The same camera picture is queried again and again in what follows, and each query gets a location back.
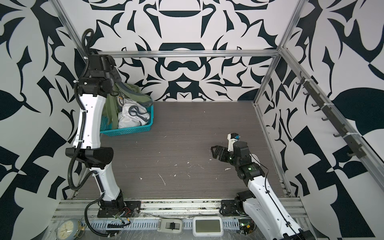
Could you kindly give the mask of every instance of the teal basket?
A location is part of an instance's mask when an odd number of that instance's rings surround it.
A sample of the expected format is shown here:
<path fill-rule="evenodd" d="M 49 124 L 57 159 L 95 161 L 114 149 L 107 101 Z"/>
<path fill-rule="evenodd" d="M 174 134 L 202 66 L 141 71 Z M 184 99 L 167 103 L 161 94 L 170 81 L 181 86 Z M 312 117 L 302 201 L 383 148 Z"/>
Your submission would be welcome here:
<path fill-rule="evenodd" d="M 151 119 L 149 120 L 147 125 L 138 126 L 138 127 L 119 128 L 114 130 L 110 130 L 112 124 L 108 125 L 108 118 L 105 116 L 101 116 L 100 133 L 111 137 L 111 136 L 131 134 L 136 132 L 149 131 L 153 123 L 153 105 L 147 108 L 147 112 L 151 114 Z"/>

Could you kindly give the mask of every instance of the white cloth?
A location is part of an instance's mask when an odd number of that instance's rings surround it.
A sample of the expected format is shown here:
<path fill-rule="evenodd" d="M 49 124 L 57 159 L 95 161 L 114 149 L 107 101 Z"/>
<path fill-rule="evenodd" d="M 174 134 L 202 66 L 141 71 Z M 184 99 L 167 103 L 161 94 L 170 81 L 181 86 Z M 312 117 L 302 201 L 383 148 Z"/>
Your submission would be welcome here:
<path fill-rule="evenodd" d="M 118 114 L 118 118 L 118 128 L 126 128 L 146 125 L 151 119 L 151 115 L 139 103 L 132 99 L 124 98 L 124 105 L 122 111 Z"/>

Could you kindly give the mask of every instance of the scratch mark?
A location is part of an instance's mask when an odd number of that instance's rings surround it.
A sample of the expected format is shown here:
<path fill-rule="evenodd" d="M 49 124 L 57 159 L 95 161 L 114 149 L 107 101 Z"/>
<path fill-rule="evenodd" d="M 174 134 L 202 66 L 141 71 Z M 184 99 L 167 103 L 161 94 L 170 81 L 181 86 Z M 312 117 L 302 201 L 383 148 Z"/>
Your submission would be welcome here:
<path fill-rule="evenodd" d="M 160 177 L 161 177 L 161 175 L 160 174 L 158 174 Z M 161 177 L 161 180 L 163 180 L 163 183 L 164 183 L 164 186 L 166 185 L 166 183 L 165 183 L 165 181 L 164 181 L 164 179 Z"/>

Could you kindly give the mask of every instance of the patterned wall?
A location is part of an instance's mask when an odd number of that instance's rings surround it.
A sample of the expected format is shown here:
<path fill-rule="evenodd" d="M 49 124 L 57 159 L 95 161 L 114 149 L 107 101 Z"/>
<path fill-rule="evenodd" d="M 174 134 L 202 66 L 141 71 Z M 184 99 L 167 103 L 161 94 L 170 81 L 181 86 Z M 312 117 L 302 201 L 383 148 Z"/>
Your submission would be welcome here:
<path fill-rule="evenodd" d="M 310 0 L 288 50 L 383 156 L 382 1 Z M 281 60 L 260 100 L 293 195 L 324 239 L 381 239 L 384 193 Z"/>
<path fill-rule="evenodd" d="M 276 49 L 297 0 L 65 0 L 77 33 L 101 51 Z M 118 59 L 154 100 L 253 100 L 266 57 Z"/>
<path fill-rule="evenodd" d="M 64 151 L 77 131 L 73 80 L 84 61 L 47 0 L 2 0 L 0 34 L 1 239 L 40 239 L 71 193 Z"/>

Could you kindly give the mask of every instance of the digital display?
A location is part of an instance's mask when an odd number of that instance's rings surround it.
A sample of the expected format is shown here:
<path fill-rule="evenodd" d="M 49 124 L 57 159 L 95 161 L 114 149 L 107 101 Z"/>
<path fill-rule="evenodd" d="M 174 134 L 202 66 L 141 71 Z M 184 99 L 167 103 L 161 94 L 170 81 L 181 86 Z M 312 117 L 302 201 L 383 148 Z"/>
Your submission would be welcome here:
<path fill-rule="evenodd" d="M 220 232 L 220 220 L 196 220 L 196 232 Z"/>

